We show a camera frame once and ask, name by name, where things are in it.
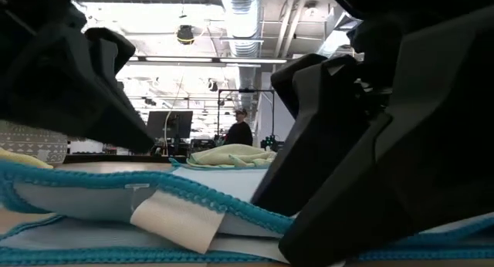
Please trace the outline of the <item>black background monitor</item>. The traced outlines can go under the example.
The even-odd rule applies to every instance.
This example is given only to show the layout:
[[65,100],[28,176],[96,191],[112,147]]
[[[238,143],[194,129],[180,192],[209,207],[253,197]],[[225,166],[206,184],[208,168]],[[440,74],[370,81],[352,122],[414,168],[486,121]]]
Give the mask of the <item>black background monitor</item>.
[[192,111],[151,111],[147,133],[153,138],[189,138],[192,117]]

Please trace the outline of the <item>linear ceiling light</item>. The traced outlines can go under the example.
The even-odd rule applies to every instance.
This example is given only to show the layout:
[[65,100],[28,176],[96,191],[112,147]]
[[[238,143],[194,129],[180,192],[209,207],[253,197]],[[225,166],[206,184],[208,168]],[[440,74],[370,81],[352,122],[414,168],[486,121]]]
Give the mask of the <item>linear ceiling light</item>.
[[255,63],[283,64],[289,59],[278,58],[229,58],[229,57],[179,57],[179,56],[133,56],[129,63]]

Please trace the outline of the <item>blue microfiber towel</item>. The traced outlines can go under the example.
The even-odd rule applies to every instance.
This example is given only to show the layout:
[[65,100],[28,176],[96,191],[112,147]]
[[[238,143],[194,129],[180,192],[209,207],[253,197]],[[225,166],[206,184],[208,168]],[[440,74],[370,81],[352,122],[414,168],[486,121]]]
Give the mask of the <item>blue microfiber towel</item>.
[[0,236],[0,265],[491,259],[494,193],[405,207],[376,178],[331,178],[301,211],[253,202],[263,167],[106,174],[0,163],[0,204],[42,214]]

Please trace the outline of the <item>succulent plant in patterned pot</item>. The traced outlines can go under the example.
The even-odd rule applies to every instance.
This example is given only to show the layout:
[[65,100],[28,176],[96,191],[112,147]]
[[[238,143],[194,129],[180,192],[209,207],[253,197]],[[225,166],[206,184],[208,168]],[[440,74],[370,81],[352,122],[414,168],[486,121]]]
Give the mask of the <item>succulent plant in patterned pot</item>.
[[67,145],[67,136],[61,133],[0,120],[0,147],[4,150],[60,165],[65,160]]

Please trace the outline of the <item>pale green microfiber towel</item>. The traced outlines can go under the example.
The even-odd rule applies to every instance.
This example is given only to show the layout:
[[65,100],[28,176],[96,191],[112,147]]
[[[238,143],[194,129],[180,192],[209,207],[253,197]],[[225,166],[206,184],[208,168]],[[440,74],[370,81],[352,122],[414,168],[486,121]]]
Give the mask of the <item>pale green microfiber towel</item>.
[[244,144],[227,144],[195,152],[187,159],[192,167],[268,167],[277,153]]

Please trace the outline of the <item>yellow microfiber towel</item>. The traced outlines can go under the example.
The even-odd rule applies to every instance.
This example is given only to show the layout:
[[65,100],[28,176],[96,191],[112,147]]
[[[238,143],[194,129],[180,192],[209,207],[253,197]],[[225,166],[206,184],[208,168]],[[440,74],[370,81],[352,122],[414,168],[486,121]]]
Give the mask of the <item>yellow microfiber towel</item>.
[[53,169],[53,166],[45,163],[35,157],[25,155],[25,154],[17,154],[8,150],[5,150],[0,147],[0,160],[1,161],[9,161],[19,164],[27,164],[33,167],[45,168],[45,169]]

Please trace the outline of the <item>black metal table frame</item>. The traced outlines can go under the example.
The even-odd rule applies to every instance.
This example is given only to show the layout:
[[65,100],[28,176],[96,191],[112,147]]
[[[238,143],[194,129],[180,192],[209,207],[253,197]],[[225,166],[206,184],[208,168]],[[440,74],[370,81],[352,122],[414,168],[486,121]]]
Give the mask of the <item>black metal table frame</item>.
[[149,155],[109,155],[109,154],[69,154],[64,164],[94,163],[94,162],[134,162],[134,163],[186,163],[186,157],[159,157]]

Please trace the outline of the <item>black gantry frame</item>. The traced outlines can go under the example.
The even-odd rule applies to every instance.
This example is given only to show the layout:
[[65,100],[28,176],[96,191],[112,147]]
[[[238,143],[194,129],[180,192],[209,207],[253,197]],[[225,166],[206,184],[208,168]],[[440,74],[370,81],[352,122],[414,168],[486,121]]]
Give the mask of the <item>black gantry frame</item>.
[[216,127],[216,134],[219,135],[220,134],[220,109],[221,109],[221,102],[223,101],[223,99],[221,98],[221,94],[223,92],[228,92],[228,94],[230,95],[230,93],[260,93],[261,95],[263,93],[270,93],[272,95],[272,99],[271,100],[268,100],[271,102],[271,109],[272,109],[272,113],[273,113],[273,116],[272,116],[272,122],[273,122],[273,125],[272,125],[272,133],[274,133],[274,103],[275,103],[275,91],[274,90],[258,90],[258,89],[249,89],[249,88],[241,88],[241,89],[234,89],[234,90],[230,90],[230,89],[219,89],[218,90],[218,96],[217,96],[217,127]]

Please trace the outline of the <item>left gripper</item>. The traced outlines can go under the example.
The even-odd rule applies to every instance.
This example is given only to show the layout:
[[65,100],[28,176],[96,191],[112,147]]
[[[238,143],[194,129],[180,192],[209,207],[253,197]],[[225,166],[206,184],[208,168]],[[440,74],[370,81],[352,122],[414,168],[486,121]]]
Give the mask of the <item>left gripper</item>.
[[2,52],[0,119],[145,153],[154,140],[117,84],[117,46],[84,35],[75,1],[0,0],[0,39],[28,39]]

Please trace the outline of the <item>person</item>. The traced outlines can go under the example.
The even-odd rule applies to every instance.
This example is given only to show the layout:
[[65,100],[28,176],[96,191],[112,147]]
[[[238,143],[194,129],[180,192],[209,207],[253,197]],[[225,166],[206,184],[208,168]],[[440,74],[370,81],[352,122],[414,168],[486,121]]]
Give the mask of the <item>person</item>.
[[231,125],[225,138],[226,144],[253,145],[253,136],[250,126],[245,122],[246,109],[235,111],[235,123]]

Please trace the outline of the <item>silver ventilation duct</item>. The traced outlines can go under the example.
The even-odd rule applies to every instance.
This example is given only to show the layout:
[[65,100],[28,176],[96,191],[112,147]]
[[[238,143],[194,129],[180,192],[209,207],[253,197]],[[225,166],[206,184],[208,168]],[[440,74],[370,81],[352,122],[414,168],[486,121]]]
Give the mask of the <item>silver ventilation duct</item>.
[[262,0],[222,0],[231,53],[234,57],[258,57]]

